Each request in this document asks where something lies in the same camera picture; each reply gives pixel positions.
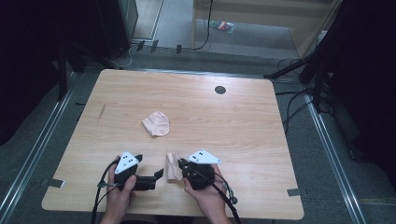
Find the finger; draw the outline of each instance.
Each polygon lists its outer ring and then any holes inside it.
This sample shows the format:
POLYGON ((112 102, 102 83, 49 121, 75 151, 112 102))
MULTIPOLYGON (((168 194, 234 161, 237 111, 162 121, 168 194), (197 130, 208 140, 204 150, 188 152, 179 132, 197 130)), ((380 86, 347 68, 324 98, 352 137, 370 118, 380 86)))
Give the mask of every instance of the finger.
POLYGON ((134 191, 131 191, 130 195, 129 195, 129 201, 133 201, 136 198, 136 193, 134 191))
POLYGON ((108 177, 107 177, 107 183, 109 184, 113 184, 114 183, 114 175, 116 172, 116 167, 117 164, 114 164, 110 167, 110 169, 108 169, 108 177))
POLYGON ((183 178, 183 182, 184 182, 184 191, 190 193, 192 190, 192 186, 190 184, 190 181, 187 178, 183 178))
MULTIPOLYGON (((218 174, 222 177, 219 167, 216 164, 212 164, 212 167, 213 167, 213 171, 215 172, 215 174, 218 174)), ((222 179, 219 176, 215 175, 215 180, 222 180, 222 179)))
POLYGON ((136 184, 136 176, 135 175, 129 176, 122 190, 122 195, 123 195, 122 197, 129 198, 135 184, 136 184))

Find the human hand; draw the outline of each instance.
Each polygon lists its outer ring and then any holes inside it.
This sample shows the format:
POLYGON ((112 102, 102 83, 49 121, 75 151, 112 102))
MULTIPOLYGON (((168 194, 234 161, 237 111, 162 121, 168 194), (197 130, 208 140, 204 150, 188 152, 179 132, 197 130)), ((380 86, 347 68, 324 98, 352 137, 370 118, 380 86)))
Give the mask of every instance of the human hand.
MULTIPOLYGON (((114 164, 108 170, 108 181, 107 183, 114 183, 114 176, 117 164, 114 164)), ((131 201, 136 197, 134 191, 134 185, 136 184, 136 176, 131 175, 125 182, 124 188, 120 191, 117 187, 107 187, 107 204, 105 215, 102 218, 101 224, 115 224, 121 223, 122 218, 125 216, 126 210, 128 209, 131 201)))
MULTIPOLYGON (((216 164, 212 164, 212 167, 215 173, 218 174, 215 175, 215 185, 225 194, 227 191, 222 185, 222 179, 219 177, 219 175, 222 176, 219 167, 216 164)), ((184 190, 197 201, 199 208, 209 219, 210 223, 231 223, 225 214, 225 202, 215 188, 209 186, 205 189, 194 190, 187 178, 183 178, 183 181, 185 185, 184 190)))

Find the person's wrist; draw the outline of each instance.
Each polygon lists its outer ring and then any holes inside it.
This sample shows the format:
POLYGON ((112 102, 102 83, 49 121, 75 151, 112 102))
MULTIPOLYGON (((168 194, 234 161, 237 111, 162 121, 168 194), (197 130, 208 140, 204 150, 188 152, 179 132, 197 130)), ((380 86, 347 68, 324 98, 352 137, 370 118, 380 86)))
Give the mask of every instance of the person's wrist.
POLYGON ((225 214, 216 214, 208 217, 211 224, 230 224, 230 219, 225 214))
POLYGON ((100 224, 119 224, 120 221, 114 216, 110 216, 109 214, 105 214, 102 218, 100 224))

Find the wooden table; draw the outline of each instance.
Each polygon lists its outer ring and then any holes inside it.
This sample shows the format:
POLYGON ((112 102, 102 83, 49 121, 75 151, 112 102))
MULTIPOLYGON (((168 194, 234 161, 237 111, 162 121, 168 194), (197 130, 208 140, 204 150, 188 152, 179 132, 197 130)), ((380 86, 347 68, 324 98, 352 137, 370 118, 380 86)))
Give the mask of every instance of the wooden table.
MULTIPOLYGON (((120 70, 99 76, 54 176, 65 185, 49 188, 42 206, 91 211, 103 171, 125 150, 143 154, 139 175, 153 175, 165 168, 167 153, 187 158, 201 148, 222 159, 240 217, 303 217, 300 196, 287 193, 298 187, 270 81, 120 70), (226 92, 215 93, 217 86, 226 92), (171 129, 152 138, 141 121, 157 110, 171 129)), ((106 200, 98 211, 105 208, 106 200)), ((165 176, 155 190, 138 191, 128 213, 202 216, 183 183, 165 176)))

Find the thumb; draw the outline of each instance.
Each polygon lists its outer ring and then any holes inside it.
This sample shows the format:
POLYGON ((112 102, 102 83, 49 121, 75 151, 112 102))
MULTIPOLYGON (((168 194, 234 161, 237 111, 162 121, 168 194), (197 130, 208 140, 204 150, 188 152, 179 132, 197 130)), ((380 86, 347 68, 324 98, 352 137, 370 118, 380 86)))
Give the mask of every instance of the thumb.
POLYGON ((192 189, 190 181, 187 178, 183 178, 183 182, 184 182, 184 191, 190 193, 192 189))
POLYGON ((125 182, 124 188, 122 190, 122 194, 125 194, 125 196, 129 197, 135 184, 136 184, 136 176, 135 175, 129 176, 129 178, 125 182))

